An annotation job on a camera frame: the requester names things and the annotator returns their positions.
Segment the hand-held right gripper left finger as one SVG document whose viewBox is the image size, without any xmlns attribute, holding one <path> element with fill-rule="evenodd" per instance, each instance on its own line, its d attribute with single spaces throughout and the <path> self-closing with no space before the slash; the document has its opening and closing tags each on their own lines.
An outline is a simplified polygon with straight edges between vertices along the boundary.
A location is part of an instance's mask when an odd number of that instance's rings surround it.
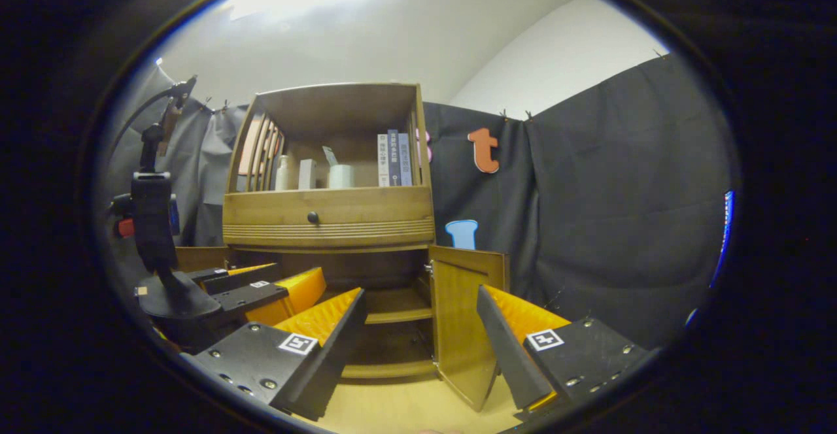
<svg viewBox="0 0 837 434">
<path fill-rule="evenodd" d="M 180 356 L 248 404 L 317 421 L 366 320 L 367 292 L 353 288 L 279 324 L 248 322 L 206 350 Z"/>
</svg>

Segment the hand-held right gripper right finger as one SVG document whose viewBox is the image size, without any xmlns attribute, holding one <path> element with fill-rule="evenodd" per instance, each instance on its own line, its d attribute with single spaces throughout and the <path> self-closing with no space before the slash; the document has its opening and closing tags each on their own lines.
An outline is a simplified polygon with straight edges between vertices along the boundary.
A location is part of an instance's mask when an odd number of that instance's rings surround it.
<svg viewBox="0 0 837 434">
<path fill-rule="evenodd" d="M 572 322 L 488 285 L 478 289 L 477 312 L 524 420 L 589 403 L 651 359 L 597 318 Z"/>
</svg>

